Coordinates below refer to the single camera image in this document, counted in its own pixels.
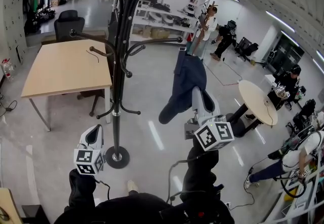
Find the wooden table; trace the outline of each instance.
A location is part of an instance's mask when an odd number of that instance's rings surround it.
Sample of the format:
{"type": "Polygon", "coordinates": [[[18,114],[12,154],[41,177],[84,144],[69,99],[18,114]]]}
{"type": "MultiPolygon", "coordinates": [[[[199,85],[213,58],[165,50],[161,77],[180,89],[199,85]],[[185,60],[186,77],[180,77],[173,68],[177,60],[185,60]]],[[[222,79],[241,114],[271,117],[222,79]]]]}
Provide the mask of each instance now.
{"type": "Polygon", "coordinates": [[[18,213],[15,201],[11,191],[7,188],[0,188],[0,207],[8,214],[9,220],[5,221],[0,218],[0,223],[3,224],[23,224],[23,221],[18,213]]]}
{"type": "Polygon", "coordinates": [[[107,58],[89,54],[89,47],[105,52],[103,43],[79,40],[42,46],[32,65],[21,97],[28,98],[45,124],[33,98],[81,91],[105,89],[105,109],[110,108],[111,78],[107,58]]]}
{"type": "Polygon", "coordinates": [[[249,130],[255,128],[260,123],[274,126],[278,123],[277,111],[267,96],[255,84],[242,80],[238,84],[239,92],[244,104],[234,113],[226,115],[227,121],[231,123],[235,137],[243,137],[249,130]],[[250,109],[256,117],[249,126],[245,127],[240,117],[250,109]]]}

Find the coat rack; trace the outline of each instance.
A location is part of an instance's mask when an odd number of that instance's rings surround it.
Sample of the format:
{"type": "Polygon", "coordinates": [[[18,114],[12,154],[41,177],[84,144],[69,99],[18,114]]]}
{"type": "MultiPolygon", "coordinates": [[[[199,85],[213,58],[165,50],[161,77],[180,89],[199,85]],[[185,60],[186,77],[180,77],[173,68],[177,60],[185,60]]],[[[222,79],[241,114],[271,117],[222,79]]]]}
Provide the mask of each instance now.
{"type": "Polygon", "coordinates": [[[94,41],[102,42],[106,45],[110,51],[108,54],[103,53],[94,47],[90,47],[91,52],[95,52],[99,55],[109,57],[113,56],[114,68],[113,68],[113,83],[112,83],[112,107],[109,111],[104,114],[98,115],[97,119],[104,117],[112,113],[112,125],[113,125],[113,141],[114,146],[109,148],[106,152],[106,162],[112,168],[121,169],[128,165],[130,161],[130,155],[125,148],[119,146],[119,128],[120,128],[120,110],[121,107],[124,111],[133,114],[140,114],[140,111],[132,111],[123,107],[122,98],[124,91],[124,81],[125,75],[127,78],[132,77],[132,72],[126,69],[126,63],[129,56],[134,56],[141,50],[145,48],[145,44],[150,43],[165,43],[165,42],[182,42],[181,37],[173,39],[156,39],[156,40],[146,40],[138,42],[129,48],[129,39],[132,27],[132,21],[134,18],[135,8],[139,0],[119,0],[117,16],[117,30],[114,43],[110,41],[99,38],[97,36],[92,36],[90,34],[85,34],[82,32],[76,32],[71,30],[71,36],[78,36],[84,39],[90,39],[94,41]]]}

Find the person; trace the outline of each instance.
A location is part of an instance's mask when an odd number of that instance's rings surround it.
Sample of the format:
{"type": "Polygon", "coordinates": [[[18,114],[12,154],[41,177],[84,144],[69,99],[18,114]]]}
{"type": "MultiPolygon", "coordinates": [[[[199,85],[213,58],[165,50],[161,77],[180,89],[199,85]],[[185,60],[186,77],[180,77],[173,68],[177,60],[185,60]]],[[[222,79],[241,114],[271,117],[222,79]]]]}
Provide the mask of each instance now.
{"type": "MultiPolygon", "coordinates": [[[[280,83],[281,86],[285,86],[285,91],[289,92],[290,96],[295,97],[296,93],[298,92],[298,76],[300,75],[301,70],[302,69],[300,68],[300,66],[295,64],[290,71],[284,72],[276,77],[274,82],[276,84],[280,83]]],[[[270,98],[276,110],[279,110],[285,102],[285,100],[282,100],[276,95],[274,90],[268,93],[268,97],[270,98]]],[[[255,119],[255,116],[253,114],[246,114],[245,118],[252,121],[255,119]]]]}
{"type": "Polygon", "coordinates": [[[98,181],[91,175],[81,175],[73,169],[69,174],[71,186],[69,205],[54,224],[115,222],[183,224],[187,223],[185,220],[190,216],[194,216],[195,220],[199,216],[203,223],[217,220],[219,223],[234,224],[227,206],[220,200],[219,191],[223,188],[222,185],[214,186],[216,176],[211,169],[218,163],[218,151],[204,153],[197,140],[193,140],[193,144],[188,159],[196,159],[188,162],[183,192],[180,195],[181,200],[188,204],[182,204],[182,209],[169,205],[155,195],[140,193],[132,180],[127,183],[128,196],[109,199],[108,194],[107,201],[95,206],[93,192],[98,181]]]}
{"type": "Polygon", "coordinates": [[[258,186],[258,182],[261,180],[272,179],[297,168],[299,168],[298,180],[302,182],[304,179],[303,173],[305,166],[312,160],[311,153],[322,149],[323,138],[323,131],[311,133],[304,141],[300,142],[296,150],[288,151],[288,153],[276,163],[255,174],[250,174],[244,183],[245,189],[248,189],[253,183],[258,186]]]}
{"type": "Polygon", "coordinates": [[[219,43],[216,51],[214,53],[210,53],[212,58],[214,58],[217,61],[221,60],[222,53],[230,46],[230,44],[233,42],[233,36],[235,35],[233,29],[230,26],[223,26],[219,28],[219,36],[217,37],[220,39],[222,36],[223,39],[221,43],[219,43]]]}
{"type": "Polygon", "coordinates": [[[188,50],[188,54],[194,54],[196,56],[201,56],[204,53],[204,50],[206,49],[206,46],[208,44],[208,39],[213,31],[215,31],[217,27],[217,19],[216,19],[216,13],[217,8],[215,6],[210,6],[208,8],[208,14],[209,18],[205,25],[205,30],[202,32],[202,38],[199,41],[199,36],[202,31],[202,26],[199,26],[199,29],[196,32],[195,38],[190,46],[190,49],[188,50]]]}

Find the shoe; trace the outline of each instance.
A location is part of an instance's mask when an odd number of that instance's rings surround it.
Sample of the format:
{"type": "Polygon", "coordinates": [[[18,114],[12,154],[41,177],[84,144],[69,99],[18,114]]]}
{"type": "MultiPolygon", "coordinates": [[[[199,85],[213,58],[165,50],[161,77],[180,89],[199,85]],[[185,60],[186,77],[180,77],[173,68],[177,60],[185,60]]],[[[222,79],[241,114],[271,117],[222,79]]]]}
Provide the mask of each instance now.
{"type": "Polygon", "coordinates": [[[127,182],[127,190],[128,190],[128,192],[130,192],[130,191],[136,191],[136,192],[138,192],[138,187],[137,187],[137,185],[134,183],[133,180],[129,180],[129,181],[127,182]]]}
{"type": "Polygon", "coordinates": [[[255,116],[253,114],[245,114],[244,117],[250,121],[255,119],[255,116]]]}
{"type": "Polygon", "coordinates": [[[210,55],[212,56],[212,58],[214,58],[217,61],[220,61],[221,60],[221,58],[218,57],[217,55],[215,55],[215,53],[210,53],[210,55]]]}
{"type": "Polygon", "coordinates": [[[250,182],[250,174],[248,175],[247,179],[245,180],[245,183],[244,183],[244,188],[247,190],[248,188],[250,188],[250,185],[252,184],[250,182]]]}

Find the person sitting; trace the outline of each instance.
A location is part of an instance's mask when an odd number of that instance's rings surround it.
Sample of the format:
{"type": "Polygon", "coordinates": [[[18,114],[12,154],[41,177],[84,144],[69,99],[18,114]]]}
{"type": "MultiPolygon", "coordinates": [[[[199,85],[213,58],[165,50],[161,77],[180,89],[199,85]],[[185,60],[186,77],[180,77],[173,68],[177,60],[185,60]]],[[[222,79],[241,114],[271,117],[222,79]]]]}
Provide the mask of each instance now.
{"type": "Polygon", "coordinates": [[[250,174],[244,183],[245,189],[248,189],[253,183],[258,186],[258,182],[261,180],[276,178],[297,168],[299,168],[298,180],[302,183],[305,178],[303,176],[305,166],[313,158],[311,153],[322,149],[323,137],[323,131],[311,133],[303,141],[299,142],[297,149],[288,151],[282,159],[267,168],[255,174],[250,174]]]}

